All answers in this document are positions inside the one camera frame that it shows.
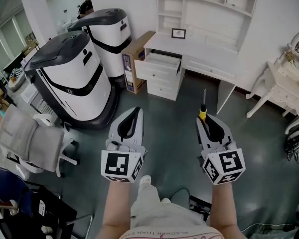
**open drawer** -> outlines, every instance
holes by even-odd
[[[179,73],[180,62],[180,58],[149,53],[144,61],[134,61],[136,76],[144,80],[174,82]]]

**gray office chair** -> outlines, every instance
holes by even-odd
[[[60,173],[60,159],[73,165],[78,161],[63,154],[66,146],[75,144],[73,139],[63,142],[64,131],[61,128],[48,126],[43,120],[35,120],[17,107],[10,105],[0,126],[0,146],[18,157],[19,163],[33,173],[43,170]]]

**concrete floor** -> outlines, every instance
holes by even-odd
[[[193,196],[211,202],[212,184],[196,159],[201,147],[195,120],[204,89],[207,90],[208,112],[215,115],[218,86],[207,80],[186,77],[176,102],[149,95],[146,87],[137,95],[128,91],[121,93],[115,117],[140,106],[144,110],[143,145],[149,151],[133,186],[131,204],[137,196],[139,179],[145,174],[152,176],[161,198],[170,197],[185,186]],[[246,112],[255,103],[234,92],[218,115],[230,127],[237,146],[244,153],[246,171],[233,183],[241,230],[253,223],[293,222],[299,203],[299,164],[293,160],[288,162],[283,149],[284,130],[290,121],[266,105],[247,119]],[[100,172],[101,150],[105,148],[108,130],[109,126],[101,131],[71,130],[79,147],[77,152],[70,147],[67,154],[80,158],[81,163],[78,166],[63,163],[65,178],[57,178],[49,172],[30,178],[49,190],[62,192],[63,200],[76,209],[78,215],[94,213],[89,238],[94,238],[101,226],[109,186]],[[74,232],[83,237],[87,225],[88,222],[80,222]]]

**white shelf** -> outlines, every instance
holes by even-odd
[[[159,29],[159,32],[164,33],[164,34],[171,34],[171,29],[172,29],[172,27],[163,27],[163,28]]]
[[[237,11],[237,12],[240,12],[240,13],[246,15],[246,16],[249,16],[249,17],[252,16],[251,13],[249,13],[249,12],[245,11],[244,9],[239,8],[239,7],[237,7],[237,6],[233,6],[233,5],[231,5],[231,4],[227,4],[226,7],[229,8],[229,9],[235,10],[235,11]]]
[[[233,5],[230,5],[230,4],[226,5],[226,4],[220,3],[220,2],[215,1],[215,0],[201,0],[201,1],[206,1],[206,2],[213,3],[213,4],[217,4],[217,5],[220,5],[222,7],[240,12],[244,15],[247,15],[247,16],[251,17],[251,13],[249,13],[249,12],[247,12],[247,11],[243,10],[242,8],[237,7],[237,6],[233,6]]]
[[[181,18],[181,11],[176,10],[162,10],[158,12],[161,16],[170,16],[170,17],[177,17]]]
[[[220,6],[225,6],[225,4],[219,2],[219,1],[216,1],[216,0],[202,0],[202,1],[206,1],[206,2],[211,2],[211,3],[214,3],[214,4],[217,4],[217,5],[220,5]]]

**black cable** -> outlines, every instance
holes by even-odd
[[[178,191],[181,191],[181,190],[183,190],[183,189],[187,191],[187,193],[188,193],[188,198],[189,198],[189,197],[190,197],[190,191],[189,191],[189,189],[187,189],[186,187],[183,187],[183,188],[180,188],[180,189],[176,190],[176,192],[175,192],[174,194],[172,194],[171,197],[169,197],[168,199],[172,199],[172,197],[173,197]]]

